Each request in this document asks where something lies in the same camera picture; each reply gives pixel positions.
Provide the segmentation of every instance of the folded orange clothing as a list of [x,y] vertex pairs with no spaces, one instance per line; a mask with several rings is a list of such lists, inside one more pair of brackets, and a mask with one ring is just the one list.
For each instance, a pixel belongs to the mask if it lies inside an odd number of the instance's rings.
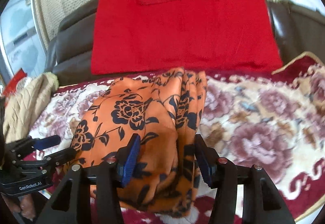
[[194,136],[206,86],[205,72],[183,68],[149,80],[115,80],[77,126],[71,146],[78,153],[69,165],[98,165],[137,133],[140,152],[130,183],[118,189],[121,206],[186,215],[199,184]]

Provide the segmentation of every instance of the orange-red cloth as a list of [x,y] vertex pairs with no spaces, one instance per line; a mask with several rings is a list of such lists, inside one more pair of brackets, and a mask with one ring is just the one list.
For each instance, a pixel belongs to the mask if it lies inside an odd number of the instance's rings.
[[94,75],[178,66],[280,68],[265,0],[99,0]]
[[204,72],[183,68],[150,80],[115,80],[77,126],[71,146],[78,153],[72,163],[98,165],[137,133],[140,152],[130,183],[118,189],[121,206],[186,215],[199,185],[194,136],[206,86]]

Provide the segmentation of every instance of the floral blanket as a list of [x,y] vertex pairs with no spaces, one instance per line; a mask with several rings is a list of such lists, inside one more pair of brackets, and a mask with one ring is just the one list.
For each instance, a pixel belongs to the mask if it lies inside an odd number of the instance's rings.
[[[206,70],[207,98],[199,133],[208,146],[235,164],[261,164],[296,220],[325,202],[325,67],[304,53],[272,74]],[[158,73],[133,78],[148,79]],[[30,131],[32,137],[58,134],[61,144],[38,151],[36,159],[70,145],[92,102],[112,80],[61,88]],[[61,177],[60,170],[55,181]],[[216,190],[201,180],[189,216],[122,209],[126,223],[207,223]],[[243,187],[238,186],[236,221],[241,223]]]

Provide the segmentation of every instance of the silver bolt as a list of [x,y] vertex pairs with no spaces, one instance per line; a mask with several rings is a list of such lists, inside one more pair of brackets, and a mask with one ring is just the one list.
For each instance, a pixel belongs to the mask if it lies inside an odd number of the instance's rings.
[[117,159],[116,159],[114,156],[109,157],[109,158],[107,158],[107,160],[106,160],[106,162],[108,162],[109,164],[113,164],[113,163],[115,163],[116,161],[117,161]]
[[75,171],[75,172],[78,171],[79,169],[80,169],[79,164],[75,164],[75,165],[72,166],[72,170]]
[[222,163],[222,164],[226,164],[226,163],[228,162],[228,159],[225,158],[225,157],[220,157],[220,158],[218,159],[218,162],[219,162],[219,163]]
[[263,167],[262,167],[262,165],[256,163],[256,164],[254,164],[254,168],[255,168],[256,170],[262,170]]

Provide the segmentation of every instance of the red fabric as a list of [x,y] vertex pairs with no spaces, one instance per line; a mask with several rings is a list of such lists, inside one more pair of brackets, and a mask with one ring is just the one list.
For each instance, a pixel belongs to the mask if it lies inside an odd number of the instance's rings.
[[265,0],[99,0],[94,75],[282,66]]

